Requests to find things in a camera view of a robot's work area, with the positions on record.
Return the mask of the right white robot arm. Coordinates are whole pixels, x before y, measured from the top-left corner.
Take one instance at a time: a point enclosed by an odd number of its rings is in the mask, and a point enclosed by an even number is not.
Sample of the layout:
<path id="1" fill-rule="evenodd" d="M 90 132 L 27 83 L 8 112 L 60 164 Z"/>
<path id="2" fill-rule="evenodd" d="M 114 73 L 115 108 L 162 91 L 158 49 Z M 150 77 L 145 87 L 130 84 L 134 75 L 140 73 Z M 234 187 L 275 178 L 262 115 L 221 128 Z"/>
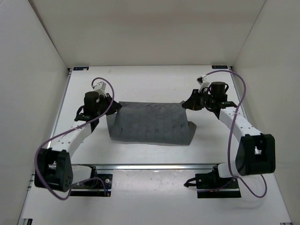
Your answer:
<path id="1" fill-rule="evenodd" d="M 183 108 L 199 111 L 206 108 L 230 129 L 230 137 L 239 143 L 234 160 L 227 157 L 227 163 L 217 166 L 217 172 L 210 176 L 210 183 L 222 187 L 227 178 L 273 173 L 276 168 L 275 139 L 263 134 L 251 125 L 237 105 L 228 101 L 229 86 L 225 82 L 206 82 L 198 79 L 199 89 L 182 105 Z"/>

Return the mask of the grey pleated skirt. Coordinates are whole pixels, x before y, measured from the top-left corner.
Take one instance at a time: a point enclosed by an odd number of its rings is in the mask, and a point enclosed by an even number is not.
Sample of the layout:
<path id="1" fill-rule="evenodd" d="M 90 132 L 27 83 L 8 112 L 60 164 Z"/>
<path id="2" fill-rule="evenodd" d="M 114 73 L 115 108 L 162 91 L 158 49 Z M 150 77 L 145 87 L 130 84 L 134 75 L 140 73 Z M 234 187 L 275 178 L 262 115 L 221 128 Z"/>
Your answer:
<path id="1" fill-rule="evenodd" d="M 120 102 L 106 117 L 110 138 L 125 143 L 189 146 L 196 124 L 188 121 L 182 103 Z"/>

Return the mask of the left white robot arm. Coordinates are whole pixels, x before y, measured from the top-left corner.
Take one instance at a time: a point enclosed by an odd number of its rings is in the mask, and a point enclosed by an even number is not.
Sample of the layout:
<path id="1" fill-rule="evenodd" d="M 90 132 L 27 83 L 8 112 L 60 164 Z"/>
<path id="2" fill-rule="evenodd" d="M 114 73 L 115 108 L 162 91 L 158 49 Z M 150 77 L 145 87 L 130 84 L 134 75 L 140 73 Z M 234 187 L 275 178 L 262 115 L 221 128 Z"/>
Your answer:
<path id="1" fill-rule="evenodd" d="M 99 94 L 97 91 L 85 93 L 84 104 L 78 108 L 71 129 L 55 136 L 58 141 L 52 147 L 37 150 L 35 186 L 67 192 L 74 182 L 71 164 L 74 152 L 93 133 L 101 117 L 112 115 L 121 108 L 114 95 Z"/>

